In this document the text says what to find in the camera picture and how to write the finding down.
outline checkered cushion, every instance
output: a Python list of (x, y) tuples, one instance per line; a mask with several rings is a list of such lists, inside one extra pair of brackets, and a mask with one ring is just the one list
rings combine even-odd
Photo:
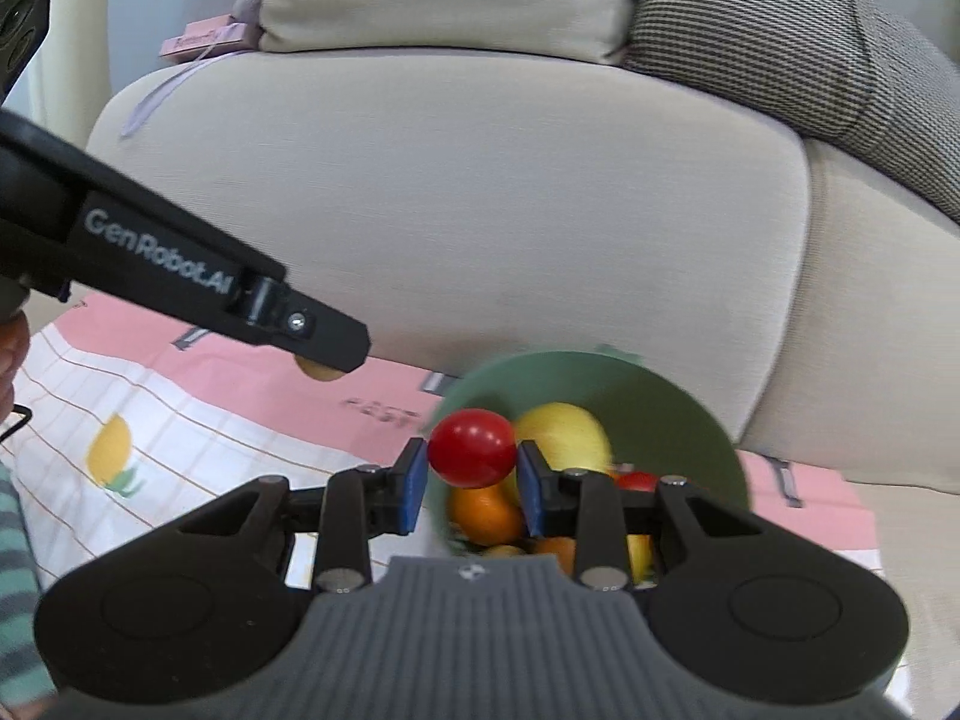
[(638, 0), (623, 66), (781, 119), (960, 223), (960, 74), (874, 0)]

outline beige sofa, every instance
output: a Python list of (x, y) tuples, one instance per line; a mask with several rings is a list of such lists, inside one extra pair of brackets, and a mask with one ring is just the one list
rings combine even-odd
[(960, 701), (960, 227), (732, 103), (466, 50), (244, 55), (90, 151), (289, 264), (374, 352), (459, 372), (635, 351), (747, 449), (835, 467), (912, 618), (917, 716)]

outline lemon print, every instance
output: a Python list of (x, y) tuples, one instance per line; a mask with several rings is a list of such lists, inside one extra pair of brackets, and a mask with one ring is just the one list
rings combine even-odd
[(133, 483), (136, 471), (127, 468), (132, 451), (130, 425), (120, 415), (113, 415), (86, 452), (86, 468), (93, 481), (123, 498), (136, 493), (141, 487)]

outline metal screw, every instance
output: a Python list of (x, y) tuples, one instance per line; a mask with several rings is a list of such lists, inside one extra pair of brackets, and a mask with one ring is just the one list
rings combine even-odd
[(328, 568), (323, 571), (314, 584), (325, 592), (337, 594), (349, 593), (364, 585), (363, 574), (352, 568)]
[(290, 314), (290, 317), (287, 319), (287, 327), (295, 333), (301, 332), (301, 330), (306, 327), (306, 317), (299, 311), (296, 312), (296, 314)]
[(580, 575), (580, 584), (599, 592), (613, 592), (627, 586), (630, 577), (612, 565), (595, 565)]

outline red tomato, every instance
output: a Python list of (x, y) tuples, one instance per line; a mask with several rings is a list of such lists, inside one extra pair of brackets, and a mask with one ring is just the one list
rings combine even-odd
[(517, 464), (510, 420), (485, 409), (454, 412), (433, 429), (426, 457), (440, 479), (455, 488), (488, 488)]
[(621, 490), (640, 490), (641, 493), (652, 493), (656, 490), (658, 476), (646, 471), (632, 471), (616, 479), (616, 485)]

